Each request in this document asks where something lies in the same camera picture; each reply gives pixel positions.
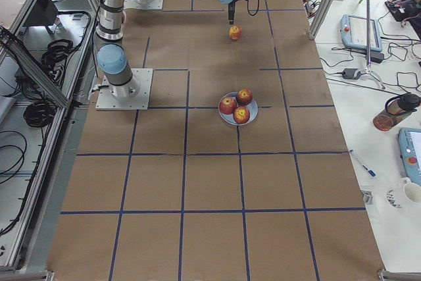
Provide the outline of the red apple plate far side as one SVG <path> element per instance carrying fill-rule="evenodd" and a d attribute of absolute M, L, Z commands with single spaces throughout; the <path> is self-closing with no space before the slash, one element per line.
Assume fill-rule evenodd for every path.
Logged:
<path fill-rule="evenodd" d="M 246 105 L 250 104 L 250 102 L 252 102 L 253 93 L 250 89 L 243 88 L 236 93 L 235 99 L 236 99 L 238 105 L 246 106 Z"/>

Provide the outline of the red apple with yellow top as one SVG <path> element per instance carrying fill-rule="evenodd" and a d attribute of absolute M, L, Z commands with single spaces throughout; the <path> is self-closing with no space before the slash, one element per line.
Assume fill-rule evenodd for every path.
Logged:
<path fill-rule="evenodd" d="M 237 107 L 237 101 L 234 97 L 223 97 L 218 105 L 220 113 L 232 115 Z"/>

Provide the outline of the green tipped grabber stick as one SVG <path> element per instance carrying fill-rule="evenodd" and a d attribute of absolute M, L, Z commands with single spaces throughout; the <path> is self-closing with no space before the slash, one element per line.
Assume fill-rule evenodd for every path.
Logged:
<path fill-rule="evenodd" d="M 372 61 L 371 61 L 371 16 L 370 16 L 370 0 L 366 1 L 366 66 L 365 66 L 365 74 L 370 76 L 371 78 L 378 81 L 380 88 L 385 90 L 385 85 L 381 77 L 372 71 Z"/>

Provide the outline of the brown water bottle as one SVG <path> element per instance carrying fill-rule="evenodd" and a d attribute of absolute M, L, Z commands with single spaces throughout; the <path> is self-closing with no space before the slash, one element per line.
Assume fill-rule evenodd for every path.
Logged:
<path fill-rule="evenodd" d="M 405 93 L 387 100 L 384 109 L 377 114 L 373 125 L 383 132 L 391 130 L 420 106 L 420 97 L 413 93 Z"/>

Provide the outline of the black power adapter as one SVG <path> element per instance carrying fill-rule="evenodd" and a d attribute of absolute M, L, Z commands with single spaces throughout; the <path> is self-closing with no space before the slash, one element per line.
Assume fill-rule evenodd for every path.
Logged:
<path fill-rule="evenodd" d="M 358 68 L 345 68 L 341 75 L 343 79 L 346 80 L 358 80 L 361 77 L 362 72 Z"/>

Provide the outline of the white mug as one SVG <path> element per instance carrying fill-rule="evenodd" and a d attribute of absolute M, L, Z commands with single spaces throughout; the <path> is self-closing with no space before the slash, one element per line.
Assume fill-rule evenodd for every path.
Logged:
<path fill-rule="evenodd" d="M 413 183 L 408 177 L 402 178 L 401 184 L 404 198 L 411 203 L 420 204 L 421 187 L 418 184 Z"/>

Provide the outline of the light blue plate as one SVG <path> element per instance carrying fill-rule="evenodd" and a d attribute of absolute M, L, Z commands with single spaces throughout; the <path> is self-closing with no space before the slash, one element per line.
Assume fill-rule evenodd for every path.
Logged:
<path fill-rule="evenodd" d="M 235 92 L 230 92 L 230 93 L 228 93 L 228 94 L 226 94 L 225 96 L 223 96 L 223 97 L 234 97 L 235 98 L 235 95 L 236 95 L 236 91 Z M 257 102 L 253 99 L 252 100 L 252 102 L 250 102 L 250 104 L 248 104 L 248 105 L 246 105 L 246 107 L 249 109 L 249 111 L 250 111 L 250 119 L 249 119 L 249 121 L 248 121 L 248 123 L 250 123 L 250 122 L 252 122 L 254 119 L 256 119 L 256 117 L 257 117 L 257 114 L 258 114 L 258 111 L 259 111 L 259 107 L 258 107 L 258 105 L 257 105 Z M 224 115 L 224 114 L 222 114 L 222 113 L 220 113 L 220 111 L 219 111 L 219 109 L 218 109 L 218 113 L 219 113 L 219 115 L 220 115 L 220 117 L 222 118 L 222 120 L 224 120 L 225 122 L 227 122 L 228 124 L 231 124 L 231 125 L 235 125 L 235 126 L 243 126 L 243 125 L 246 125 L 246 124 L 248 124 L 248 123 L 246 123 L 246 124 L 236 124 L 235 122 L 234 122 L 234 119 L 233 119 L 233 114 L 232 115 Z"/>

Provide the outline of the blue white pen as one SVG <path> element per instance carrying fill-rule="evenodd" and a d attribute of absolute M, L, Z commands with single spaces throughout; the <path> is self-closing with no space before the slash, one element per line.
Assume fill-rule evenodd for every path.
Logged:
<path fill-rule="evenodd" d="M 349 153 L 351 154 L 351 156 L 359 163 L 359 165 L 371 176 L 371 177 L 375 177 L 376 173 L 367 165 L 365 164 L 362 159 L 358 156 L 358 154 L 351 149 L 349 151 Z"/>

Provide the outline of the red apple on plate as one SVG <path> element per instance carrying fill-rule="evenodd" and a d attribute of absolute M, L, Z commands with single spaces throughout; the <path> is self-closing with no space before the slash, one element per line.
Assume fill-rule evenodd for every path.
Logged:
<path fill-rule="evenodd" d="M 246 106 L 239 106 L 234 109 L 233 119 L 236 124 L 248 123 L 250 116 L 250 111 Z"/>

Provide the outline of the blue teach pendant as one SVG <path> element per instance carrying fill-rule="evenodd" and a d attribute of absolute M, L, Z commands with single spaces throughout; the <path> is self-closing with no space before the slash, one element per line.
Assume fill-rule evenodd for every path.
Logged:
<path fill-rule="evenodd" d="M 400 129 L 398 141 L 405 172 L 411 182 L 420 185 L 420 129 Z"/>
<path fill-rule="evenodd" d="M 380 26 L 377 19 L 371 19 L 370 48 L 372 51 L 382 51 Z M 367 23 L 361 16 L 344 14 L 340 20 L 340 33 L 343 45 L 349 49 L 366 50 Z"/>

